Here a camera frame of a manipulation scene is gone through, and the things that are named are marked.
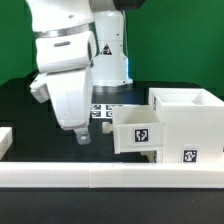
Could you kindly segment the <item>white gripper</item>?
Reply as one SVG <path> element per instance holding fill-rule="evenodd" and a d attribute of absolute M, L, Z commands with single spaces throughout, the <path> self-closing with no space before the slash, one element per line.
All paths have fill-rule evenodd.
<path fill-rule="evenodd" d="M 47 91 L 59 125 L 64 130 L 75 129 L 80 145 L 89 144 L 91 63 L 97 52 L 93 32 L 38 38 L 36 46 L 38 69 L 46 74 Z"/>

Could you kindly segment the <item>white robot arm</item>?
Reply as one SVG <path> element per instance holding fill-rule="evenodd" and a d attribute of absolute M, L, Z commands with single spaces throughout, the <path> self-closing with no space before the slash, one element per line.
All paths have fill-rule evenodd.
<path fill-rule="evenodd" d="M 132 85 L 128 72 L 125 12 L 146 0 L 25 0 L 36 36 L 39 74 L 34 98 L 52 104 L 57 122 L 81 145 L 88 130 L 92 93 Z"/>

